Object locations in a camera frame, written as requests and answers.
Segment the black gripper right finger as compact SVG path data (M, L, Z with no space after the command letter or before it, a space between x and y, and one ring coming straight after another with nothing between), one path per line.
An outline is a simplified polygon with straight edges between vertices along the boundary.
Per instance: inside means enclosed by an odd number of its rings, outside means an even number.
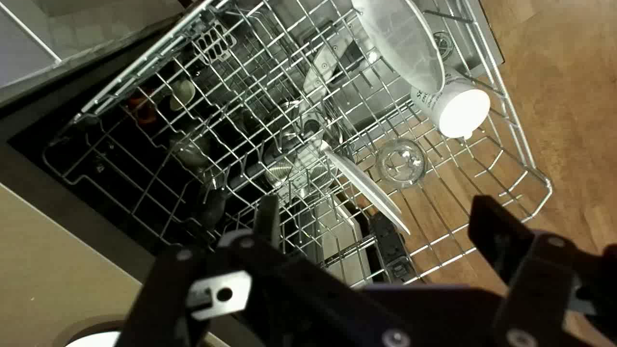
M526 255L534 232L489 194L472 198L468 238L503 282Z

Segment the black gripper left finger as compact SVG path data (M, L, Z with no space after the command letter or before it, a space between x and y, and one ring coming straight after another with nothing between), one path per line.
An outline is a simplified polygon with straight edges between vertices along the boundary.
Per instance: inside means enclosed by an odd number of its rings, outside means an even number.
M273 248L279 246L279 200L275 194L260 198L254 217L254 232Z

